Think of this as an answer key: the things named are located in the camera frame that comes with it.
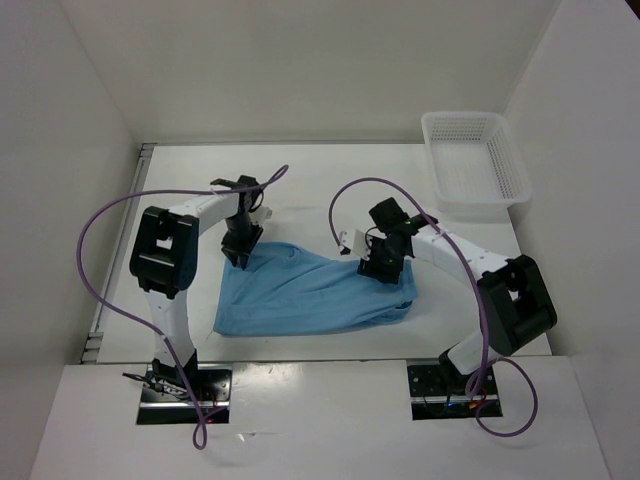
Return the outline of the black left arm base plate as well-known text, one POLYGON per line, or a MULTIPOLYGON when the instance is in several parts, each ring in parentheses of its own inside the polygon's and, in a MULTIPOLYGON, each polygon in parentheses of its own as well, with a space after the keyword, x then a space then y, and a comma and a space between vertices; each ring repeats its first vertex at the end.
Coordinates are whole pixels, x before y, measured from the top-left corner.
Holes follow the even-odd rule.
MULTIPOLYGON (((196 424, 198 416, 184 386, 155 379, 151 367, 144 375, 125 373, 142 383, 137 425, 196 424)), ((200 364, 193 390, 207 424, 228 424, 233 367, 200 364)))

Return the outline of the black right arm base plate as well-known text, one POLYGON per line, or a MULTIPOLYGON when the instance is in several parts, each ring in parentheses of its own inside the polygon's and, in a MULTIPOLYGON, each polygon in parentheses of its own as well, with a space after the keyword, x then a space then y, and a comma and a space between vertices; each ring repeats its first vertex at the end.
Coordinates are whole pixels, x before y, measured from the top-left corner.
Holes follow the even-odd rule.
POLYGON ((434 359, 408 361, 406 365, 411 415, 413 421, 502 417, 498 387, 490 367, 480 393, 465 393, 466 377, 446 379, 434 359))

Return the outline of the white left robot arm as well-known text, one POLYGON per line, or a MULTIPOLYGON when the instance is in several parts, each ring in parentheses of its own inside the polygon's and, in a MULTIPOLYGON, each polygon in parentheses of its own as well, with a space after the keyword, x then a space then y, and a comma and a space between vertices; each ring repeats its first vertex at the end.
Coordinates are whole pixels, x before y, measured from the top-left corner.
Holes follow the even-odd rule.
POLYGON ((197 350, 189 332, 187 290, 198 265, 199 237, 220 222, 227 231, 221 251, 233 267, 247 267, 271 215, 263 207, 258 181, 242 175, 236 181, 216 179, 225 194, 200 195, 164 209, 151 206, 141 217, 129 270, 145 292, 156 335, 152 372, 147 382, 164 385, 175 398, 191 398, 202 389, 197 350))

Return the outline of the light blue mesh shorts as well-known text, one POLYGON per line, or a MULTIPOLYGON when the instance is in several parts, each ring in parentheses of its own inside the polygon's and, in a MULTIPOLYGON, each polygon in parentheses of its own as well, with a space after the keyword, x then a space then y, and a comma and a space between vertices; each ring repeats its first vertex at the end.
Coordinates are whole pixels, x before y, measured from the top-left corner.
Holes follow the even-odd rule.
POLYGON ((245 269, 226 264, 213 331, 227 337, 343 333, 396 324, 418 298, 411 264, 396 284, 357 272, 294 244, 255 247, 245 269))

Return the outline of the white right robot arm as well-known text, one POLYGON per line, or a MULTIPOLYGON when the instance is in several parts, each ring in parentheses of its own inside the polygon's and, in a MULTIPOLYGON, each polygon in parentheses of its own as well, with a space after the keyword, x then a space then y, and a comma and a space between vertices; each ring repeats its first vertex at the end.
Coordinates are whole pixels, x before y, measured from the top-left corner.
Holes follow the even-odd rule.
POLYGON ((557 314, 537 263, 509 258, 469 242, 438 225, 431 215, 413 217, 388 198, 370 211, 374 237, 360 230, 340 234, 341 252, 360 258, 358 273, 397 284, 407 258, 429 263, 471 288, 479 301, 480 326, 438 358, 440 385, 460 393, 480 369, 509 357, 546 334, 557 314))

